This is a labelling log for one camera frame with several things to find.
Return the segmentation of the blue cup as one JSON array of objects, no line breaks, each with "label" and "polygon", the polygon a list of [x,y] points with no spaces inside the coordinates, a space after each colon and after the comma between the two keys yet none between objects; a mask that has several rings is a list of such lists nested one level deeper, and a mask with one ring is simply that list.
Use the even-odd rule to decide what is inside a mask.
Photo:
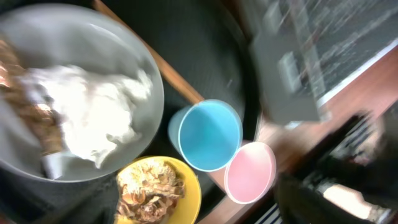
[{"label": "blue cup", "polygon": [[184,107],[171,117],[167,132],[185,162],[202,172],[226,167],[243,140],[239,115],[221,100]]}]

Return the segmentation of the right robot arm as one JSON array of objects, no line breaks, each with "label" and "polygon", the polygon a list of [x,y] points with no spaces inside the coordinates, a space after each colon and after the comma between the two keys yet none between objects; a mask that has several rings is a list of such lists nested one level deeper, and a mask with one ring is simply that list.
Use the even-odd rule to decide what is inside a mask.
[{"label": "right robot arm", "polygon": [[397,223],[397,104],[382,114],[374,149],[360,149],[373,133],[359,112],[319,147],[302,170],[283,172],[275,197],[283,223]]}]

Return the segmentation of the pink cup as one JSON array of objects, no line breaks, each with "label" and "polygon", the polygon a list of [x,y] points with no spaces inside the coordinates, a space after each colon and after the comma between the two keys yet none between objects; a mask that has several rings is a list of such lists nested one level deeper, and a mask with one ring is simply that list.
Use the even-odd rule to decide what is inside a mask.
[{"label": "pink cup", "polygon": [[224,172],[224,189],[235,203],[257,202],[273,186],[277,173],[272,149],[263,142],[242,145]]}]

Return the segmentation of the yellow bowl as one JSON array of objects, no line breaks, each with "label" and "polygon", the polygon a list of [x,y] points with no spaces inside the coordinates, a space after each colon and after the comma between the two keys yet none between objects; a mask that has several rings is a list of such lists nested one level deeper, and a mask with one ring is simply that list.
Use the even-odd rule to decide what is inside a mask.
[{"label": "yellow bowl", "polygon": [[[181,160],[175,159],[173,157],[166,157],[166,156],[147,156],[147,157],[138,158],[128,166],[132,165],[137,161],[148,161],[149,159],[158,159],[171,163],[173,166],[175,166],[177,172],[183,177],[185,181],[185,196],[184,198],[179,200],[177,206],[175,207],[175,211],[165,223],[170,223],[170,224],[195,223],[201,207],[201,188],[196,174],[191,170],[191,168],[189,168],[188,165],[186,165],[186,163],[182,162]],[[116,217],[114,222],[116,224],[120,224],[119,222],[117,222]]]}]

